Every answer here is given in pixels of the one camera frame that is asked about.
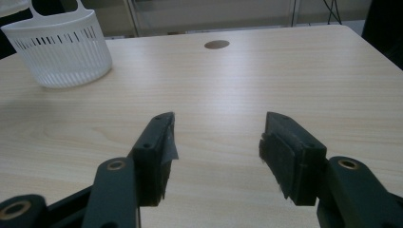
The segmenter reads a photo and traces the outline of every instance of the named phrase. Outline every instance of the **light wood grain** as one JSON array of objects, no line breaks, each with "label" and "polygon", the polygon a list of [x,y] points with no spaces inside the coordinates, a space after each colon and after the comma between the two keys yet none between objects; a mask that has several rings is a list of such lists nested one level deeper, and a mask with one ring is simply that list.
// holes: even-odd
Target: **light wood grain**
[{"label": "light wood grain", "polygon": [[[210,50],[204,44],[227,40]],[[0,61],[0,200],[53,203],[125,156],[148,121],[176,113],[180,159],[144,227],[318,227],[316,208],[283,198],[259,158],[265,114],[288,115],[366,163],[403,196],[403,73],[340,26],[231,31],[107,42],[100,80],[46,89],[17,55]]]}]

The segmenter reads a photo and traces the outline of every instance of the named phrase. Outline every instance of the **bolt hole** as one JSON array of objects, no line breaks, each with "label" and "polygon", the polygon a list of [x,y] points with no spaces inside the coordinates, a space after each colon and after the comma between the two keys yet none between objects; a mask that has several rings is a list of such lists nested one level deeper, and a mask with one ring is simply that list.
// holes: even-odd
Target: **bolt hole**
[{"label": "bolt hole", "polygon": [[110,221],[105,223],[104,225],[101,226],[101,228],[118,228],[118,224],[116,222]]},{"label": "bolt hole", "polygon": [[358,164],[355,163],[354,161],[349,161],[349,160],[339,160],[338,164],[341,165],[344,168],[348,169],[358,169]]}]

